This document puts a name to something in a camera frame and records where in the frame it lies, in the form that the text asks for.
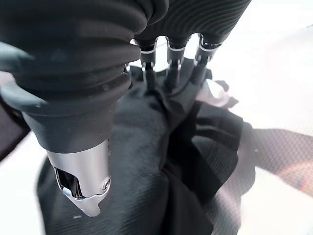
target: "metal screw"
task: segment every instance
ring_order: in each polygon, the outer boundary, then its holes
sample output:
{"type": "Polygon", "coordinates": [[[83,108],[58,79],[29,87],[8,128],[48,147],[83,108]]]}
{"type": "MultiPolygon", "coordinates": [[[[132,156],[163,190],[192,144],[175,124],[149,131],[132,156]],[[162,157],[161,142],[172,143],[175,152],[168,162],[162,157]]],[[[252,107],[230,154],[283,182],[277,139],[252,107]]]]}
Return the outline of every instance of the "metal screw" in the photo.
{"type": "Polygon", "coordinates": [[[106,183],[103,185],[102,190],[106,191],[109,188],[110,183],[111,183],[111,179],[108,179],[106,183]]]}

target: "ribbed rubber sleeve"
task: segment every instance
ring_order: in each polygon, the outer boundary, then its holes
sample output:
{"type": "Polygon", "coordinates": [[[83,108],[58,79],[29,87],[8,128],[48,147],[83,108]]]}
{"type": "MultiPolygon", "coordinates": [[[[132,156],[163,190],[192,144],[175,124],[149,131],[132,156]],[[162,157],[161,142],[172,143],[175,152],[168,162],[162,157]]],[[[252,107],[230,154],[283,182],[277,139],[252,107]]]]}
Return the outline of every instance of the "ribbed rubber sleeve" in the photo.
{"type": "Polygon", "coordinates": [[[168,13],[137,35],[138,40],[158,36],[188,38],[193,33],[208,35],[212,43],[222,42],[236,25],[250,0],[171,0],[168,13]]]}

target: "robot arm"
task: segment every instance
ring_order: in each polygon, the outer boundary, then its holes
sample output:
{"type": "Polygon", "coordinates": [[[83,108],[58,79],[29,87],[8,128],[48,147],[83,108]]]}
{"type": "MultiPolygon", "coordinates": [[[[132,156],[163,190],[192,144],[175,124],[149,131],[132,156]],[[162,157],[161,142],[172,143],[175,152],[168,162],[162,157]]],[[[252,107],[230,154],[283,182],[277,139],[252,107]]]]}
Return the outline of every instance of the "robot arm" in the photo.
{"type": "Polygon", "coordinates": [[[141,58],[147,85],[158,36],[168,39],[166,92],[184,47],[201,34],[195,82],[250,0],[12,0],[0,3],[0,70],[15,82],[3,100],[20,110],[48,152],[60,190],[97,216],[110,189],[110,130],[128,90],[125,64],[141,58]],[[135,38],[138,47],[129,42],[135,38]]]}

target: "white surface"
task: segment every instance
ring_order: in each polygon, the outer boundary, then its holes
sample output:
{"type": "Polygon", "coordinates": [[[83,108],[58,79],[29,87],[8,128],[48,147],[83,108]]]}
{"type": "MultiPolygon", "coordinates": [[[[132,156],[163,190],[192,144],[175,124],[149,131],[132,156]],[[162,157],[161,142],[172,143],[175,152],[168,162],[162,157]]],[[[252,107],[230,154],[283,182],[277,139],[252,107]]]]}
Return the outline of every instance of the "white surface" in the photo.
{"type": "Polygon", "coordinates": [[[313,235],[313,198],[256,167],[255,184],[241,200],[238,235],[313,235]]]}
{"type": "MultiPolygon", "coordinates": [[[[312,12],[312,0],[252,0],[210,63],[214,79],[225,80],[239,100],[232,111],[254,127],[313,135],[312,30],[280,40],[313,24],[312,12]]],[[[196,44],[191,41],[188,46],[196,44]]],[[[166,48],[160,50],[156,70],[166,67],[166,48]]],[[[1,234],[43,234],[34,190],[44,155],[32,134],[0,164],[1,234]]],[[[312,235],[312,203],[257,169],[254,186],[242,197],[239,234],[312,235]]]]}
{"type": "Polygon", "coordinates": [[[0,163],[0,234],[44,234],[36,184],[45,155],[31,133],[0,163]]]}

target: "black cloth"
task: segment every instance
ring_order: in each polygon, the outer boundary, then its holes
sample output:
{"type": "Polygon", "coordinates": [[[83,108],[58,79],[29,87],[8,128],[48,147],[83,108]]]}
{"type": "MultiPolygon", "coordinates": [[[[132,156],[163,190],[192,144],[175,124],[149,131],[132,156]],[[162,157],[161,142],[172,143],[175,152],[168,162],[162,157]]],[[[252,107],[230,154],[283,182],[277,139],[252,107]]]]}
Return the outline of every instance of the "black cloth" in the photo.
{"type": "Polygon", "coordinates": [[[37,190],[46,234],[211,234],[204,205],[236,165],[241,127],[241,118],[197,103],[171,132],[155,94],[133,88],[117,105],[112,186],[98,217],[62,195],[46,161],[37,190]]]}
{"type": "Polygon", "coordinates": [[[28,132],[29,127],[21,113],[6,105],[0,97],[0,161],[15,149],[28,132]]]}

